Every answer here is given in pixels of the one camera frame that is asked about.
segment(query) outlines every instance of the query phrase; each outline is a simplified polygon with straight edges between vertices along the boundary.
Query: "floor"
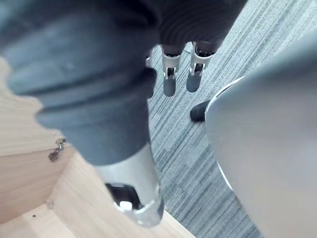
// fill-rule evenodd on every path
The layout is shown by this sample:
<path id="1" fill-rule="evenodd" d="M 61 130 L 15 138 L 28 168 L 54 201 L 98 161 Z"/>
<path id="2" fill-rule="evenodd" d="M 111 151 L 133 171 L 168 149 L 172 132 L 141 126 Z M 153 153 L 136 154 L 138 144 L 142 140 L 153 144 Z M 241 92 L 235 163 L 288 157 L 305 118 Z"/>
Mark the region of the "floor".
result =
<path id="1" fill-rule="evenodd" d="M 314 0 L 249 0 L 212 58 L 196 93 L 186 91 L 191 46 L 182 55 L 174 97 L 163 95 L 160 49 L 149 100 L 152 149 L 167 211 L 197 238 L 261 238 L 227 187 L 215 163 L 203 123 L 190 122 L 190 109 L 222 86 L 283 51 L 317 25 Z"/>

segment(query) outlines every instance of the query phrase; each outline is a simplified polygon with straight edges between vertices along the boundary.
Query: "metal bolt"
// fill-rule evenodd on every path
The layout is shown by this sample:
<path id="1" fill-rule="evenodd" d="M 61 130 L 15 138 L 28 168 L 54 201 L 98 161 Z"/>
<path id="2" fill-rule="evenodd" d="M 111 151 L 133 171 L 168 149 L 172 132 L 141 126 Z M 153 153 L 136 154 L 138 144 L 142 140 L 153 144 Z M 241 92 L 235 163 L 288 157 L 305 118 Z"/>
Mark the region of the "metal bolt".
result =
<path id="1" fill-rule="evenodd" d="M 55 144 L 58 146 L 53 152 L 49 153 L 48 158 L 50 159 L 50 161 L 52 163 L 56 162 L 59 158 L 59 153 L 61 150 L 64 149 L 64 144 L 65 144 L 66 140 L 59 138 L 56 140 Z"/>

